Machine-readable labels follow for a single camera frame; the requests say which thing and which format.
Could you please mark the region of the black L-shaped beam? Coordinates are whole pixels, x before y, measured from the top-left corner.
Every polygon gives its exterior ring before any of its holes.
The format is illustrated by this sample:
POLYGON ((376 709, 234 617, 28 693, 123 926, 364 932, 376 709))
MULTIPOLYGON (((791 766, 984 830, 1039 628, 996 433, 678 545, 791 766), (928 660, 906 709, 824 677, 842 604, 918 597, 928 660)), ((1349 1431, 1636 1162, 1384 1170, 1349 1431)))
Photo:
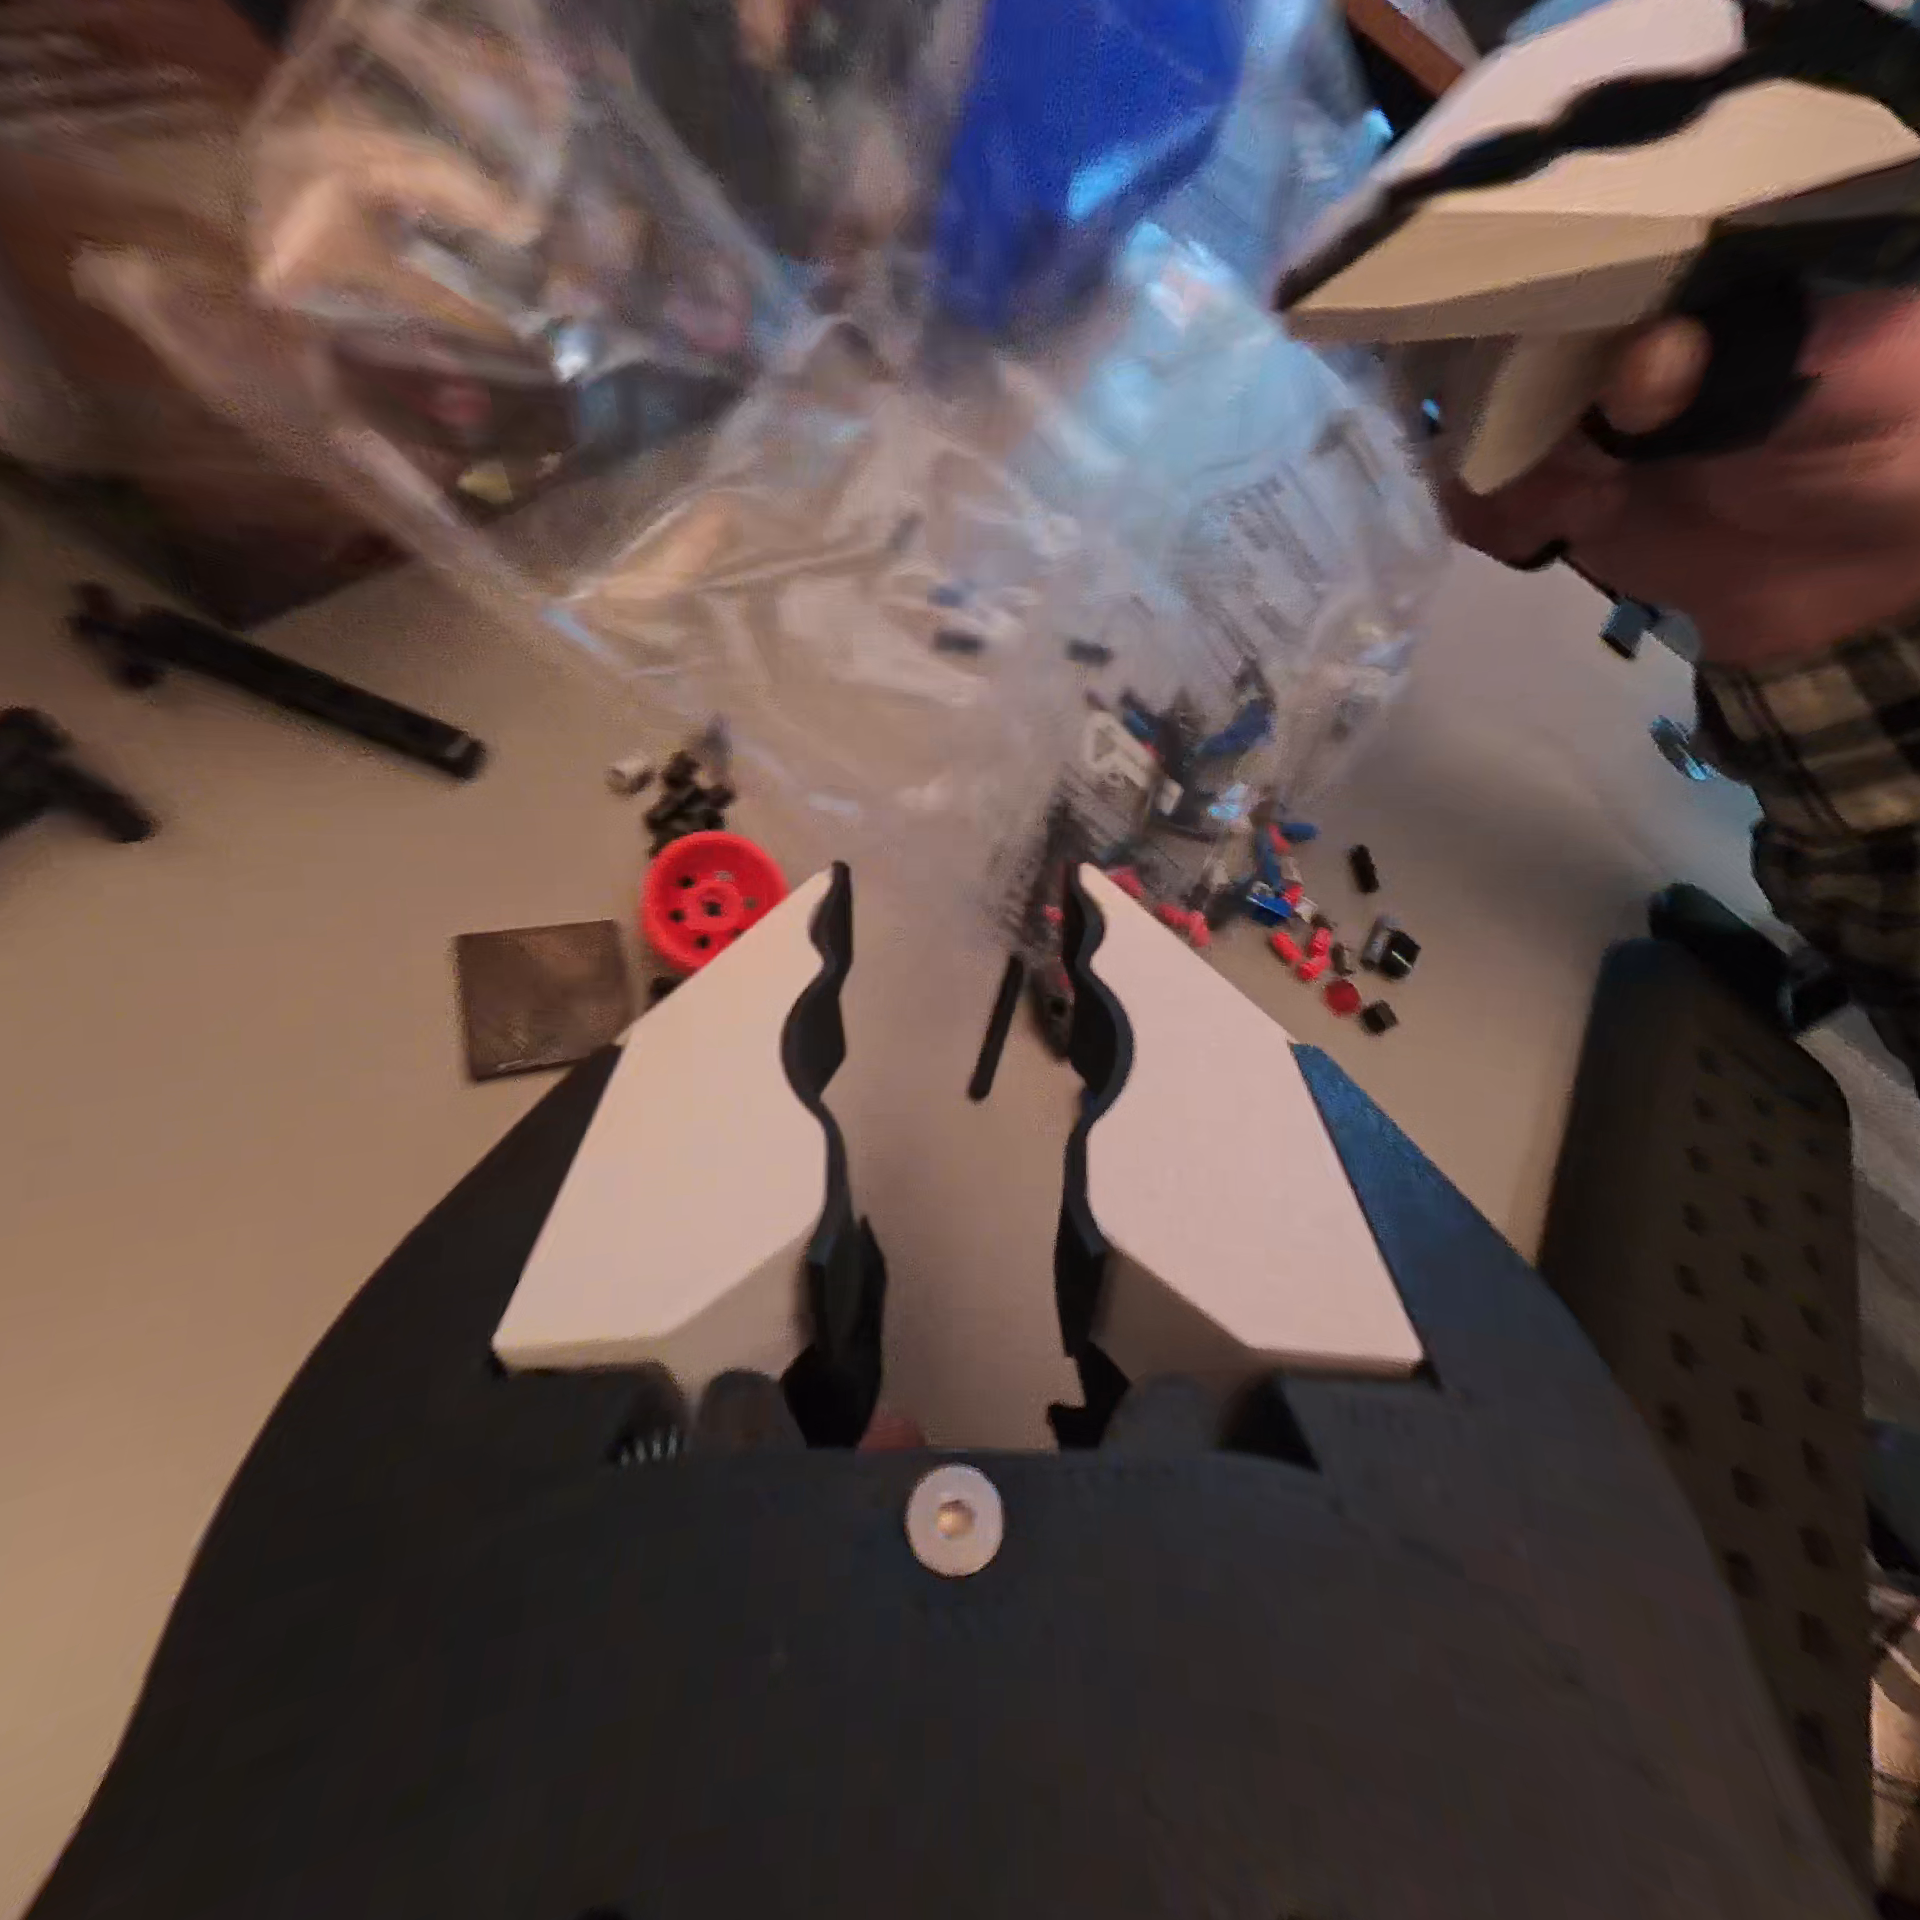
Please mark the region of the black L-shaped beam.
POLYGON ((46 714, 3 709, 3 837, 47 819, 90 827, 116 845, 136 845, 159 830, 120 787, 96 777, 72 741, 46 714))

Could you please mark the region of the grey desk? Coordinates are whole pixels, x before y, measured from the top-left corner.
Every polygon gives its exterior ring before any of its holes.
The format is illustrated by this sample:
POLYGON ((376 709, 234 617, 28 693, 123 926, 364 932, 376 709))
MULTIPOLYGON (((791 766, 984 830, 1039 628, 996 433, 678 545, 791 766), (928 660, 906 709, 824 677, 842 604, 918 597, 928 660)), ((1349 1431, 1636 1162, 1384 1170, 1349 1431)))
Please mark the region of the grey desk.
MULTIPOLYGON (((78 583, 155 590, 4 498, 4 706, 55 717, 159 819, 4 844, 4 1915, 38 1893, 127 1723, 229 1479, 390 1247, 548 1074, 470 1085, 451 939, 634 921, 638 706, 413 570, 268 630, 488 746, 451 785, 191 678, 111 685, 78 583)), ((1323 1047, 1525 1254, 1597 959, 1692 879, 1746 914, 1751 804, 1650 742, 1690 671, 1622 660, 1566 572, 1455 556, 1371 749, 1320 820, 1423 949, 1398 1029, 1325 1014, 1236 927, 1219 959, 1323 1047)))

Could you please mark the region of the long black axle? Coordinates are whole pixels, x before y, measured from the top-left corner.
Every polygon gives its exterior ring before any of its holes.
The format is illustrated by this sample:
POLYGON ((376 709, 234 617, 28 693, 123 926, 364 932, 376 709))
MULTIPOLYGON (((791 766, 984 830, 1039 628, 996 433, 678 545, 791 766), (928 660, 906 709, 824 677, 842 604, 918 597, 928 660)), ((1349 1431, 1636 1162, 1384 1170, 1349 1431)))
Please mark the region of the long black axle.
POLYGON ((1020 1012, 1022 996, 1024 957, 1020 950, 1011 950, 998 974, 998 987, 991 999, 989 1018, 981 1033, 973 1070, 966 1081, 966 1100, 973 1105, 984 1102, 996 1085, 996 1074, 1002 1068, 1005 1042, 1013 1033, 1013 1023, 1020 1012))

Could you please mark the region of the small black connector piece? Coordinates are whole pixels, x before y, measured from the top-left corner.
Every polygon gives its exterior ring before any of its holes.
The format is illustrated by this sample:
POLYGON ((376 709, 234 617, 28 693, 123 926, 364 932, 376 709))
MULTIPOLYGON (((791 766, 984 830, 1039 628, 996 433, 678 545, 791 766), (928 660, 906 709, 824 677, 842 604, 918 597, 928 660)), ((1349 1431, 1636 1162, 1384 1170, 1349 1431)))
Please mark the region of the small black connector piece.
POLYGON ((735 802, 726 748, 680 748, 660 766, 642 823, 653 851, 700 833, 725 833, 735 802))

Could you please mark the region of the clear plastic parts bag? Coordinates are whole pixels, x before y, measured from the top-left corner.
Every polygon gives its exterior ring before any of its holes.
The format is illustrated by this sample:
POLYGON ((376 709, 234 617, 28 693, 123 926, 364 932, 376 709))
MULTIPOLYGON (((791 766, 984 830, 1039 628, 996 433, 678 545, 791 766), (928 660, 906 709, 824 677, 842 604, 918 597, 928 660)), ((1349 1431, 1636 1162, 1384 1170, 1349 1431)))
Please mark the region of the clear plastic parts bag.
POLYGON ((84 257, 207 409, 795 849, 1011 886, 1091 689, 1256 662, 1307 802, 1402 690, 1447 538, 1356 353, 1269 283, 1379 156, 1334 4, 1064 324, 933 311, 984 4, 304 4, 206 181, 220 252, 84 257))

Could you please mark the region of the person's right forearm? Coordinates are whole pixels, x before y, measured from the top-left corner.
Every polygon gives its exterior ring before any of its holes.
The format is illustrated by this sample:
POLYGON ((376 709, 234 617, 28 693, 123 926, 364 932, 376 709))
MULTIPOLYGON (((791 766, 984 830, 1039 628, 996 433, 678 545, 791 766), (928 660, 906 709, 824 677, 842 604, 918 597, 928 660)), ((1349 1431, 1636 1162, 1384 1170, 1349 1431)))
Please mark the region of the person's right forearm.
POLYGON ((1760 804, 1755 879, 1918 1074, 1918 623, 1695 668, 1695 734, 1760 804))

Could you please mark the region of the black flat square panel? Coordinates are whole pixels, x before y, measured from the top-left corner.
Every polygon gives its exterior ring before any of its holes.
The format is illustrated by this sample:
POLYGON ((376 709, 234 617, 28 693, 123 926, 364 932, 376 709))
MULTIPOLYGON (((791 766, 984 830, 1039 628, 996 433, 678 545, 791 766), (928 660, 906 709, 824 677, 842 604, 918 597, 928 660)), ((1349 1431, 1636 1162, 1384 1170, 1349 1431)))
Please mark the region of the black flat square panel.
POLYGON ((579 1066, 638 1012, 611 919, 459 932, 451 963, 470 1084, 579 1066))

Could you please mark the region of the red wheel rim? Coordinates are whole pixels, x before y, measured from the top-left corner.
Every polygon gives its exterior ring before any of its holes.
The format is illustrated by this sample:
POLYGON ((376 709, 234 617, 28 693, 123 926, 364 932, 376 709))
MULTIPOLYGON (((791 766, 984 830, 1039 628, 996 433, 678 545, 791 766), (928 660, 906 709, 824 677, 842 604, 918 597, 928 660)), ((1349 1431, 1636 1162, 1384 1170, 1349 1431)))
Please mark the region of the red wheel rim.
POLYGON ((638 932, 674 975, 704 970, 787 899, 778 861, 746 834, 690 833, 647 866, 638 932))

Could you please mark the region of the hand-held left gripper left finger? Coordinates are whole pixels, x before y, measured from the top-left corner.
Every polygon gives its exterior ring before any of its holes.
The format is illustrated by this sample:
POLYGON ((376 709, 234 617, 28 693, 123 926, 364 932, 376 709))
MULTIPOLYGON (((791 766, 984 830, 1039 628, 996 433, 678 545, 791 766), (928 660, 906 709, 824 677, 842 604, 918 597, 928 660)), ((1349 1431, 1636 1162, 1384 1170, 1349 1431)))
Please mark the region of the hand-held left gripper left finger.
POLYGON ((804 879, 618 1044, 491 1334, 512 1373, 879 1373, 885 1275, 827 1109, 853 873, 804 879))

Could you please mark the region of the pile of small building pieces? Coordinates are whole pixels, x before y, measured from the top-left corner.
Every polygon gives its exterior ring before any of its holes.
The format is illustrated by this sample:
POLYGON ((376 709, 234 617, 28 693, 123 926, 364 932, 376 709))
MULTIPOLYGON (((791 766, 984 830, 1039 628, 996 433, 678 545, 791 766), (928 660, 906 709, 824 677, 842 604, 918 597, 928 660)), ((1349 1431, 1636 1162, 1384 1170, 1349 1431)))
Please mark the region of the pile of small building pieces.
POLYGON ((1072 1036, 1064 893, 1080 866, 1198 954, 1250 921, 1285 971, 1323 989, 1338 1014, 1356 1014, 1359 989, 1342 981, 1371 970, 1390 935, 1339 932, 1309 893, 1304 710, 1285 705, 1252 660, 1212 695, 1178 685, 1155 700, 1119 683, 1091 689, 1085 706, 1022 855, 1015 956, 1002 983, 1024 993, 1046 1050, 1063 1058, 1072 1036))

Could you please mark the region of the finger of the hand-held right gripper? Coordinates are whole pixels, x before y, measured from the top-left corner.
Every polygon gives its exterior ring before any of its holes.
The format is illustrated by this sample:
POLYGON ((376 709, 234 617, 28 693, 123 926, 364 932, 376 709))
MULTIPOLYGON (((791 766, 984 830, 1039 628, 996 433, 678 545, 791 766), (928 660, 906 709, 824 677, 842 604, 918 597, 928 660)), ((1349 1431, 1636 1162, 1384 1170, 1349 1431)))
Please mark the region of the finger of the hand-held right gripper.
POLYGON ((1276 301, 1309 345, 1435 349, 1470 395, 1453 475, 1487 497, 1570 433, 1718 223, 1901 194, 1916 156, 1892 107, 1811 81, 1627 76, 1504 125, 1458 94, 1323 219, 1276 301))
POLYGON ((1743 4, 1579 11, 1470 69, 1325 223, 1743 218, 1758 102, 1718 91, 1743 51, 1743 4))

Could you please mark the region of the long black beam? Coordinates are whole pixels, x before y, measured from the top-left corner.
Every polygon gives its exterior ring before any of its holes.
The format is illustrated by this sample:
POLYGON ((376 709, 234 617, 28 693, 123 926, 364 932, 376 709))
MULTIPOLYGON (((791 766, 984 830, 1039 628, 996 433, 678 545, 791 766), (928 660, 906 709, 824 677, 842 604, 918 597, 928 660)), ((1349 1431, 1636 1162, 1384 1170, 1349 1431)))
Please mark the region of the long black beam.
POLYGON ((71 597, 66 628, 127 689, 186 671, 454 782, 476 780, 486 763, 477 735, 199 617, 125 607, 96 583, 78 583, 71 597))

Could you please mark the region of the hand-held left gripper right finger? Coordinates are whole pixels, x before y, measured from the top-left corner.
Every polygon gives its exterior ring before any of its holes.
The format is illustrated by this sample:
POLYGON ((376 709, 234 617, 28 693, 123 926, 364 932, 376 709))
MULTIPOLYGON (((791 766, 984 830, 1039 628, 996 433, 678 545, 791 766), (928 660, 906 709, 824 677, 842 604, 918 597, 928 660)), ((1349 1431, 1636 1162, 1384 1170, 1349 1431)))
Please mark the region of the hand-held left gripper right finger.
POLYGON ((1290 1033, 1091 865, 1063 884, 1063 964, 1068 1359, 1126 1383, 1414 1379, 1423 1341, 1290 1033))

